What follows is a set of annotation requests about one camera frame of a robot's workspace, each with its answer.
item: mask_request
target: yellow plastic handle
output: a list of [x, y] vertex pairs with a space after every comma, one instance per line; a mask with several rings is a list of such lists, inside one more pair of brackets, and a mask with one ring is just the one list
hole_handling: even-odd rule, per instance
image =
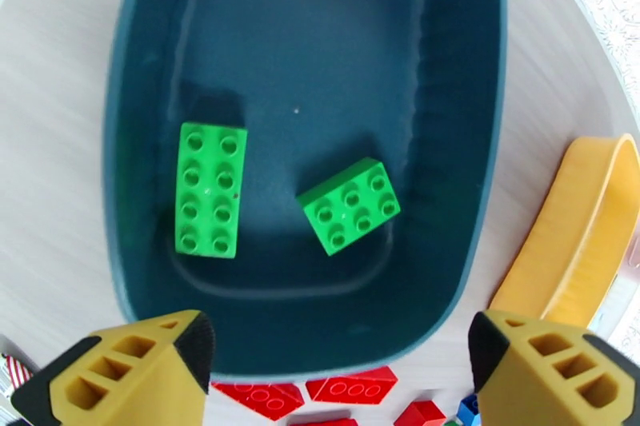
[[576, 139], [490, 309], [588, 326], [639, 213], [640, 164], [633, 138]]

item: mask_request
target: light wood surface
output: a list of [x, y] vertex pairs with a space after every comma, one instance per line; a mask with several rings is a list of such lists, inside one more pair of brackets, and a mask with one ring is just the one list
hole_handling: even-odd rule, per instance
[[[6, 0], [0, 7], [0, 332], [45, 364], [122, 323], [102, 222], [101, 132], [120, 0]], [[453, 414], [470, 390], [466, 330], [518, 251], [567, 144], [638, 136], [618, 78], [574, 0], [509, 0], [506, 102], [493, 191], [464, 296], [420, 349], [393, 364], [392, 424], [416, 396]], [[308, 412], [345, 411], [308, 404]], [[217, 392], [205, 424], [269, 424]]]

